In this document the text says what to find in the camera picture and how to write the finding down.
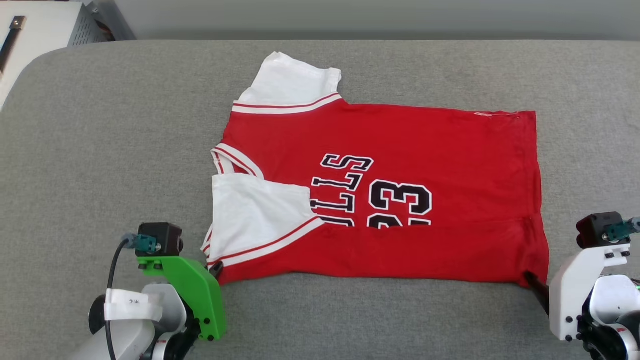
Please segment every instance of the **red stripe trim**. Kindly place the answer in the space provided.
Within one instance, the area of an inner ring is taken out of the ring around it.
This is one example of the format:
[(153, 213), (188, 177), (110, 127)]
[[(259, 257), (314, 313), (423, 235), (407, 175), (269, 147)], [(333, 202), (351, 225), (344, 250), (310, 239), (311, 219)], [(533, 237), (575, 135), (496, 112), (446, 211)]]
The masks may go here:
[(211, 235), (213, 235), (213, 231), (211, 231), (209, 233), (209, 236), (207, 236), (207, 241), (206, 242), (208, 242), (209, 244), (207, 246), (205, 246), (204, 249), (202, 249), (202, 252), (207, 251), (207, 249), (211, 247)]
[(262, 246), (258, 246), (258, 247), (254, 247), (253, 249), (249, 249), (249, 250), (245, 250), (245, 251), (242, 251), (242, 252), (238, 252), (237, 254), (223, 256), (222, 258), (219, 258), (219, 259), (218, 259), (218, 260), (216, 260), (216, 261), (210, 261), (210, 262), (208, 262), (208, 263), (207, 263), (207, 265), (213, 265), (213, 264), (215, 264), (215, 263), (219, 262), (220, 260), (224, 260), (224, 259), (228, 259), (228, 258), (234, 258), (234, 257), (236, 257), (236, 256), (244, 255), (244, 254), (247, 254), (247, 253), (249, 253), (249, 252), (253, 252), (253, 251), (256, 251), (256, 250), (260, 250), (260, 249), (264, 249), (264, 248), (266, 248), (266, 247), (272, 246), (273, 244), (279, 243), (280, 241), (282, 241), (282, 240), (284, 240), (284, 239), (286, 239), (286, 238), (290, 237), (291, 235), (293, 235), (294, 233), (296, 233), (297, 231), (299, 231), (299, 230), (300, 230), (300, 229), (302, 229), (303, 227), (305, 227), (305, 226), (309, 225), (309, 223), (311, 223), (312, 221), (314, 221), (314, 220), (315, 220), (315, 219), (317, 219), (317, 218), (318, 218), (318, 217), (312, 217), (311, 219), (307, 220), (304, 224), (302, 224), (302, 225), (298, 226), (297, 228), (295, 228), (295, 229), (294, 229), (293, 231), (291, 231), (289, 234), (286, 234), (285, 236), (283, 236), (283, 237), (281, 237), (281, 238), (279, 238), (279, 239), (277, 239), (277, 240), (275, 240), (275, 241), (273, 241), (273, 242), (271, 242), (271, 243), (268, 243), (268, 244), (265, 244), (265, 245), (262, 245)]
[(306, 108), (307, 106), (313, 106), (323, 100), (327, 100), (332, 96), (336, 96), (339, 95), (337, 92), (331, 94), (331, 95), (327, 95), (321, 99), (318, 99), (314, 102), (312, 102), (311, 104), (306, 104), (306, 105), (291, 105), (291, 106), (277, 106), (277, 105), (249, 105), (249, 104), (234, 104), (234, 106), (240, 106), (243, 108), (265, 108), (265, 109), (295, 109), (295, 108)]
[(220, 161), (220, 155), (218, 155), (217, 152), (214, 152), (214, 154), (216, 155), (216, 160), (218, 160), (218, 167), (220, 167), (220, 173), (224, 174), (225, 168), (222, 167), (222, 162)]
[(245, 169), (249, 170), (249, 171), (253, 174), (253, 176), (257, 176), (257, 175), (255, 174), (255, 172), (253, 171), (253, 169), (252, 169), (252, 168), (248, 167), (245, 163), (243, 163), (242, 161), (240, 161), (237, 157), (235, 157), (235, 156), (231, 155), (228, 151), (223, 150), (223, 149), (220, 149), (219, 147), (215, 147), (215, 148), (214, 148), (214, 150), (215, 150), (215, 151), (224, 152), (224, 153), (225, 153), (225, 155), (227, 155), (229, 158), (232, 158), (233, 160), (236, 160), (240, 165), (244, 166), (244, 167), (245, 167)]

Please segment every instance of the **blue connector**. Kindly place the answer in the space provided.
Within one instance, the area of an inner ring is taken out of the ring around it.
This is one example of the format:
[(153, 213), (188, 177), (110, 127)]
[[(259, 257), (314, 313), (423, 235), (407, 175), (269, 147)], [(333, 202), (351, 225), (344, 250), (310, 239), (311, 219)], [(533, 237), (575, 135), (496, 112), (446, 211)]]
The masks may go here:
[(617, 243), (631, 234), (640, 233), (640, 217), (609, 225), (606, 229), (606, 233), (602, 237), (611, 243)]
[(122, 240), (128, 240), (125, 249), (136, 249), (149, 254), (160, 250), (159, 244), (153, 236), (127, 233), (122, 236)]

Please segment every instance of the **gray table surface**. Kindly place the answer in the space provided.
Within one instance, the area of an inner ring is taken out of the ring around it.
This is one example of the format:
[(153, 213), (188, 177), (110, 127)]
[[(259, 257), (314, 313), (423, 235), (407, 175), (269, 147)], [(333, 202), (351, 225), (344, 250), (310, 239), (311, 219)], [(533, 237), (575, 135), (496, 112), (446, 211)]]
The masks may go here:
[[(211, 223), (209, 149), (261, 61), (343, 71), (349, 102), (536, 110), (550, 274), (575, 223), (640, 215), (640, 45), (556, 41), (151, 41), (35, 60), (0, 113), (3, 359), (64, 358), (90, 333), (119, 237), (141, 222)], [(640, 274), (640, 261), (614, 269)], [(149, 282), (134, 255), (116, 287)], [(512, 284), (293, 274), (223, 288), (228, 333), (188, 359), (588, 359)]]

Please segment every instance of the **black cable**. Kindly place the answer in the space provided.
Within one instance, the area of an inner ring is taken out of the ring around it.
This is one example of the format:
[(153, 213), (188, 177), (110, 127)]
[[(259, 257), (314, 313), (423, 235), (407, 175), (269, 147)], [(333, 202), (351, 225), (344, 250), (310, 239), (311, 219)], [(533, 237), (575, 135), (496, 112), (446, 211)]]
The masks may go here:
[[(113, 276), (116, 274), (116, 264), (118, 263), (120, 252), (125, 247), (125, 245), (129, 243), (129, 241), (130, 241), (129, 239), (122, 240), (122, 242), (120, 243), (120, 245), (118, 245), (118, 248), (116, 249), (116, 253), (113, 255), (113, 260), (111, 261), (111, 269), (109, 270), (109, 281), (107, 282), (107, 290), (110, 290), (111, 287), (113, 286)], [(106, 319), (105, 321), (106, 321), (106, 325), (104, 326), (104, 330), (107, 335), (107, 348), (109, 349), (109, 356), (111, 357), (111, 360), (118, 360), (116, 358), (115, 351), (113, 350), (113, 339), (111, 338), (111, 321)]]

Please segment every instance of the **red fabric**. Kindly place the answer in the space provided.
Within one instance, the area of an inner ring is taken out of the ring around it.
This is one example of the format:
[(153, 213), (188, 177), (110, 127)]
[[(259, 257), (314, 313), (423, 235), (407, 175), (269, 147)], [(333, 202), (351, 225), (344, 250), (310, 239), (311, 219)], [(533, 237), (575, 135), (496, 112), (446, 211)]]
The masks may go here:
[(237, 172), (239, 174), (248, 174), (247, 171), (245, 171), (243, 168), (237, 166), (236, 164), (233, 164), (234, 166), (234, 172)]
[[(533, 111), (480, 114), (338, 100), (303, 113), (232, 113), (222, 142), (249, 157), (265, 180), (309, 187), (322, 202), (343, 203), (341, 194), (355, 202), (352, 213), (314, 209), (350, 218), (354, 227), (324, 225), (275, 254), (226, 268), (222, 283), (284, 272), (522, 286), (525, 270), (547, 278)], [(323, 167), (327, 154), (374, 162), (366, 171)], [(348, 173), (362, 175), (354, 191), (312, 186), (314, 177), (348, 182)], [(373, 208), (375, 180), (426, 187), (431, 209), (409, 214), (411, 195)], [(394, 215), (402, 226), (367, 227), (375, 213)], [(410, 218), (431, 225), (408, 226)]]

